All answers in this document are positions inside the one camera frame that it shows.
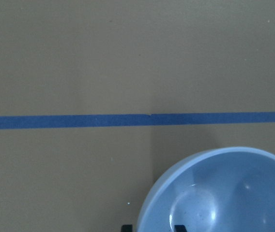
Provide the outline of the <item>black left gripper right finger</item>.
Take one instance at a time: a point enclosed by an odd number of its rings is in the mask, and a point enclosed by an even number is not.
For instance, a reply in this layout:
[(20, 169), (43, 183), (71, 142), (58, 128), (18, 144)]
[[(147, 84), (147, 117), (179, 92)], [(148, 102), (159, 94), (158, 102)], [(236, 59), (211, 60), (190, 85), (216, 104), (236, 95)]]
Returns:
[(175, 225), (174, 231), (175, 232), (187, 232), (187, 229), (184, 225)]

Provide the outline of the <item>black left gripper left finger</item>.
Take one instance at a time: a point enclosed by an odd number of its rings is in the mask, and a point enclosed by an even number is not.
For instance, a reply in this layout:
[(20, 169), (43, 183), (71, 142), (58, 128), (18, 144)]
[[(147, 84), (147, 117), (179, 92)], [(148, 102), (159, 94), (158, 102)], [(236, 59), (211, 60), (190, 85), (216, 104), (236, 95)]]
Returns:
[(124, 224), (121, 226), (121, 232), (133, 232), (132, 224)]

